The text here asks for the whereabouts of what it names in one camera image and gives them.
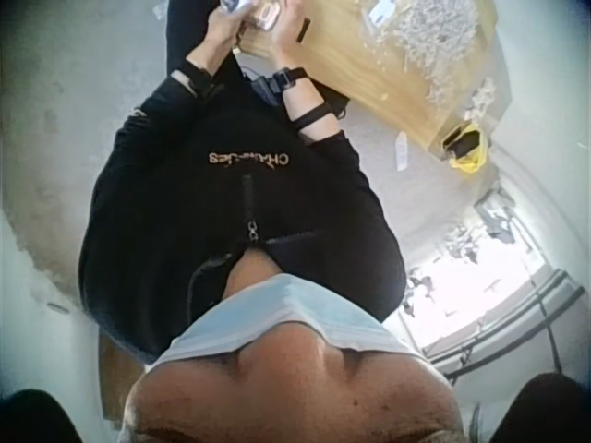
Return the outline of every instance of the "black wristband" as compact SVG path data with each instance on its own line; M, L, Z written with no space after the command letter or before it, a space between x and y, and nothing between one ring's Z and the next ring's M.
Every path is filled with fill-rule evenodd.
M284 90L289 90L295 86L299 79L307 77L308 73L303 67L297 67L296 69L285 67L270 78L271 90L275 94L281 94Z
M320 120L326 114L333 114L333 112L331 106L324 102L323 104L315 107L311 111L294 120L292 124L294 125L295 130L299 132L306 126L310 126L314 122Z
M188 60L183 61L183 64L178 70L187 76L189 87L193 89L199 97L206 98L214 89L213 77L210 73L205 69L196 67Z

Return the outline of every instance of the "light blue face mask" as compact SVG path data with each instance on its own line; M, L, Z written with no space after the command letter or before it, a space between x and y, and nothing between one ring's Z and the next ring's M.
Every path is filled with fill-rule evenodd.
M150 370L174 360L236 351L286 322L309 326L336 348L405 353L425 360L340 295L311 281L279 274L219 303L174 339Z

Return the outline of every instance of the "wristwatch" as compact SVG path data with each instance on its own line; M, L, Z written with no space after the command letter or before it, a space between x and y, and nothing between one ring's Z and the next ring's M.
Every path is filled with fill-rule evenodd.
M272 75L269 84L273 93L281 94L284 90L294 87L299 79L307 77L308 73L303 67L297 67L296 69L284 67Z
M205 69L193 65L188 60L178 68L188 78L188 86L198 98L208 98L217 87L213 84L213 77Z

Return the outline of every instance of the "gray floor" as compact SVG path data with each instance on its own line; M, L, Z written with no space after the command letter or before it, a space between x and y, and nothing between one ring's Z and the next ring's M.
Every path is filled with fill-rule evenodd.
M12 3L2 14L4 210L37 268L76 298L94 180L116 129L163 79L164 20L152 11L161 1ZM412 146L409 168L396 172L397 131L355 103L344 128L409 263L496 177L463 176Z

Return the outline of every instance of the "wooden tabletop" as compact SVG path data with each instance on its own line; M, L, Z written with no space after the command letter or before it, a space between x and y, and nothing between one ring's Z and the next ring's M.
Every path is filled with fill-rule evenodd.
M440 131L469 88L476 69L494 37L497 14L492 0L475 0L479 25L474 50L453 70L455 93L436 107L426 100L428 83L411 64L404 72L404 53L391 44L387 54L367 48L361 7L372 0L308 0L310 26L301 42L300 62L311 77L362 103L419 146L438 142ZM269 33L247 30L240 49L268 56Z

